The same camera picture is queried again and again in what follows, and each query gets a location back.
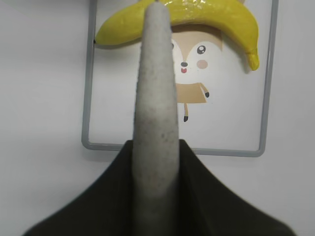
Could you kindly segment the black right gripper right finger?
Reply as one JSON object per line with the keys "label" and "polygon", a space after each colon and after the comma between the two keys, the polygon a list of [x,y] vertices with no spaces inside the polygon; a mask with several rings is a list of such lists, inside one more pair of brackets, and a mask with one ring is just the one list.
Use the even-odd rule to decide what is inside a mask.
{"label": "black right gripper right finger", "polygon": [[252,206],[220,182],[180,140],[180,236],[293,236],[285,223]]}

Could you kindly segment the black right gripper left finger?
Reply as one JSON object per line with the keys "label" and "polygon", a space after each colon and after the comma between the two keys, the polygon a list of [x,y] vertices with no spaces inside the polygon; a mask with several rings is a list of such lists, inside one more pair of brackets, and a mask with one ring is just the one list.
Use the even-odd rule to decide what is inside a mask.
{"label": "black right gripper left finger", "polygon": [[27,236],[130,236],[132,141],[103,174],[72,202],[31,227]]}

